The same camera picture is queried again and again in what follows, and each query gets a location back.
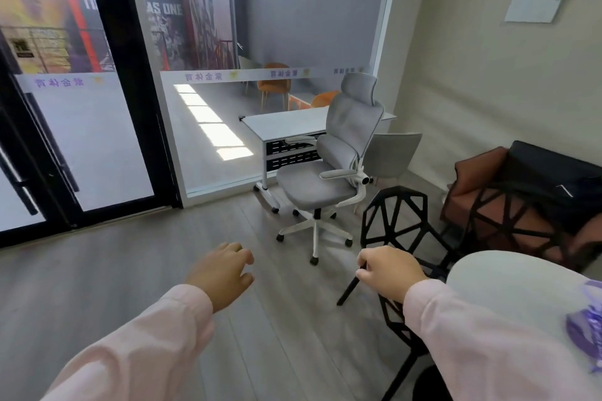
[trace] sleeve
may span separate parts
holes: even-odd
[[[463,301],[440,281],[413,285],[403,313],[455,401],[600,399],[561,343]]]
[[[157,303],[76,355],[43,401],[164,401],[176,395],[213,336],[204,291],[177,285]]]

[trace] round white table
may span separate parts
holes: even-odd
[[[469,303],[538,328],[560,341],[602,391],[602,373],[589,373],[589,357],[565,331],[566,314],[588,306],[580,289],[587,280],[579,273],[530,255],[483,251],[458,261],[447,284]]]

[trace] person's left hand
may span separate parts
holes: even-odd
[[[240,243],[222,243],[194,264],[186,284],[199,287],[213,304],[213,313],[230,306],[255,280],[251,273],[241,276],[245,265],[255,262],[253,254]]]

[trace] sunlight patch on floor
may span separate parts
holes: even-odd
[[[234,160],[253,155],[236,133],[225,124],[191,85],[174,85],[192,116],[199,123],[222,160]]]

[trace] orange chair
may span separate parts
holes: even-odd
[[[288,65],[279,62],[269,62],[264,68],[289,68]],[[282,106],[286,111],[288,109],[288,93],[291,92],[291,80],[261,80],[257,81],[257,89],[261,91],[261,112],[263,113],[264,103],[267,100],[269,92],[282,94]]]
[[[311,101],[311,107],[312,108],[322,108],[323,106],[330,105],[330,102],[332,101],[333,98],[335,98],[335,95],[340,92],[341,91],[330,91],[330,92],[319,93]]]

